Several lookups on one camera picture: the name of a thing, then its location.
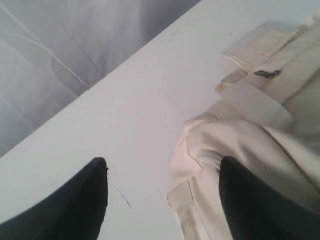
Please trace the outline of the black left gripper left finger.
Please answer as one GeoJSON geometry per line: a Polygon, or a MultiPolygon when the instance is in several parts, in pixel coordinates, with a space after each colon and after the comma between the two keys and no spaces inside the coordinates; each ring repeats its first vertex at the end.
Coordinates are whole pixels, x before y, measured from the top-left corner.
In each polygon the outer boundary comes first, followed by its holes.
{"type": "Polygon", "coordinates": [[[96,240],[108,206],[108,167],[92,159],[51,195],[1,223],[2,240],[96,240]]]}

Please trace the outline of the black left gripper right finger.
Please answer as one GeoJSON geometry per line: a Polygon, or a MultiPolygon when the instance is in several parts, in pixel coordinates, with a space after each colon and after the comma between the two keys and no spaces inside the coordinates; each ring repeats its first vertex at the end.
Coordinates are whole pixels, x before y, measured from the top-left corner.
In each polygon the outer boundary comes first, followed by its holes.
{"type": "Polygon", "coordinates": [[[282,196],[235,158],[220,163],[219,197],[234,240],[318,240],[320,216],[282,196]]]}

